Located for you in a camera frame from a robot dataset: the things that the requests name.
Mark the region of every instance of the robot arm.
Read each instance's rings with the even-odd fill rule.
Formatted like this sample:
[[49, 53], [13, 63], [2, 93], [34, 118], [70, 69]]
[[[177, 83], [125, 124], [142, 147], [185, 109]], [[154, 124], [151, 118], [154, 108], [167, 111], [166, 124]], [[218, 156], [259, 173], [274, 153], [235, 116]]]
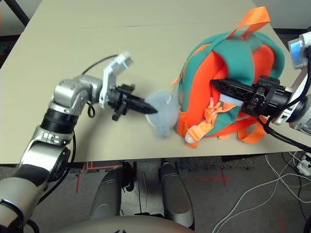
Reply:
[[[211, 82], [227, 97], [226, 100], [233, 99], [235, 103], [239, 100], [241, 110], [250, 116], [273, 116], [272, 123], [276, 125], [289, 123], [291, 128], [311, 135], [311, 94], [305, 95], [311, 79], [308, 78], [310, 75], [308, 66], [311, 63], [308, 58], [311, 53], [311, 32], [290, 41], [289, 47], [294, 68], [302, 69], [291, 87], [281, 86], [278, 79], [266, 76], [261, 76], [258, 83], [253, 86], [230, 79]], [[302, 99], [290, 104], [301, 95]]]
[[114, 120], [128, 109], [142, 113], [157, 111], [143, 99], [131, 95], [134, 86], [116, 87], [116, 77], [132, 63], [120, 54], [104, 70], [104, 79], [81, 75], [63, 80], [55, 88], [41, 125], [37, 126], [14, 177], [0, 181], [0, 231], [18, 232], [33, 213], [49, 182], [57, 181], [68, 165], [77, 120], [88, 102], [115, 110]]

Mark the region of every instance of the beige tabletop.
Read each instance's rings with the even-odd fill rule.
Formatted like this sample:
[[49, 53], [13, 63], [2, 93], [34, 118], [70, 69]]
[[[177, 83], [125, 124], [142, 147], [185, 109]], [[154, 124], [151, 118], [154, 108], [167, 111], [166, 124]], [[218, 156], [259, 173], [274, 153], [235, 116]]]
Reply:
[[[43, 0], [0, 71], [0, 163], [19, 163], [62, 79], [127, 50], [134, 64], [120, 75], [119, 84], [136, 84], [135, 95], [143, 98], [155, 90], [171, 90], [189, 52], [203, 39], [231, 31], [254, 7], [250, 0]], [[291, 85], [299, 71], [292, 68], [271, 26], [261, 31], [285, 52], [281, 83]], [[89, 74], [102, 78], [102, 72], [103, 66], [97, 66]], [[235, 134], [227, 140], [203, 139], [191, 149], [175, 132], [168, 139], [156, 138], [142, 114], [129, 112], [118, 122], [111, 115], [97, 108], [90, 119], [83, 111], [76, 127], [77, 162], [297, 150], [269, 135], [249, 145]], [[311, 146], [307, 135], [288, 125], [276, 128]]]

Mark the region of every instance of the backpack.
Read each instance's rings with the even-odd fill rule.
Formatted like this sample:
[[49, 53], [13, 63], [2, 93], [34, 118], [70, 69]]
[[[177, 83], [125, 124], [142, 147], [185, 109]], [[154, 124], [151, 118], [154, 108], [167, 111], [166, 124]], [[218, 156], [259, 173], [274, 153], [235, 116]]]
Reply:
[[[204, 40], [188, 56], [173, 83], [178, 84], [180, 105], [175, 130], [188, 146], [196, 148], [202, 137], [226, 139], [234, 132], [252, 144], [264, 137], [257, 119], [240, 112], [241, 106], [220, 101], [221, 94], [210, 81], [227, 78], [251, 86], [262, 75], [278, 79], [284, 68], [283, 51], [268, 36], [255, 32], [269, 22], [265, 7], [252, 9], [234, 31]], [[238, 31], [243, 26], [248, 29]]]

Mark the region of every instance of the red tape mark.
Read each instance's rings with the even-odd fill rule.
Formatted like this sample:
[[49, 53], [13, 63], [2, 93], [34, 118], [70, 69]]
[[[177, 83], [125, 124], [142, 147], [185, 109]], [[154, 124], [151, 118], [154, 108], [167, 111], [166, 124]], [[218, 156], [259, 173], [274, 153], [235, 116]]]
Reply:
[[190, 182], [191, 182], [191, 179], [185, 178], [185, 179], [184, 179], [184, 182], [185, 182], [185, 183], [190, 183]]
[[224, 186], [226, 185], [225, 183], [225, 176], [224, 176], [224, 171], [222, 169], [220, 169], [220, 172], [222, 174], [222, 179], [223, 179], [223, 183], [224, 183]]
[[232, 180], [232, 177], [206, 177], [206, 178], [198, 178], [197, 181], [229, 181]]
[[280, 222], [281, 232], [284, 232], [284, 222], [281, 215], [278, 217], [278, 221]]
[[88, 162], [86, 163], [86, 170], [98, 170], [98, 169], [109, 169], [109, 168], [115, 168], [115, 167], [121, 167], [122, 165], [111, 165], [111, 166], [93, 166], [93, 162], [90, 162], [91, 165], [88, 165]]
[[80, 175], [81, 175], [81, 173], [78, 175], [77, 184], [76, 184], [76, 193], [78, 193], [78, 190], [79, 190], [79, 185], [80, 185]]

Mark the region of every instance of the orange strap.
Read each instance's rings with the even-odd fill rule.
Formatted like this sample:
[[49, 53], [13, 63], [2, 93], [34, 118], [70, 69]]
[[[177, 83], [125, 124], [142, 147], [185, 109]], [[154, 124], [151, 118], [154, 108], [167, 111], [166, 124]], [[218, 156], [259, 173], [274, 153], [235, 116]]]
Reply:
[[[260, 119], [263, 122], [267, 121], [266, 118], [264, 118], [263, 116], [260, 116]], [[243, 142], [247, 142], [249, 144], [255, 144], [260, 140], [262, 140], [265, 134], [266, 132], [263, 129], [263, 126], [257, 121], [255, 123], [254, 130], [250, 134], [248, 134], [247, 129], [238, 131], [238, 139], [240, 139]]]
[[214, 128], [214, 123], [218, 113], [228, 112], [235, 106], [236, 105], [224, 103], [223, 107], [221, 107], [220, 102], [214, 105], [213, 98], [210, 98], [209, 107], [205, 109], [205, 120], [198, 125], [193, 125], [190, 129], [188, 129], [187, 134], [189, 134], [189, 136], [197, 142], [204, 137], [206, 133]]
[[227, 39], [234, 36], [235, 32], [244, 26], [249, 26], [245, 32], [241, 36], [245, 36], [248, 33], [254, 33], [255, 31], [259, 30], [267, 23], [270, 22], [269, 14], [266, 7], [261, 6], [254, 9], [251, 9], [249, 12], [246, 13], [242, 21], [238, 24], [238, 26], [227, 36]]

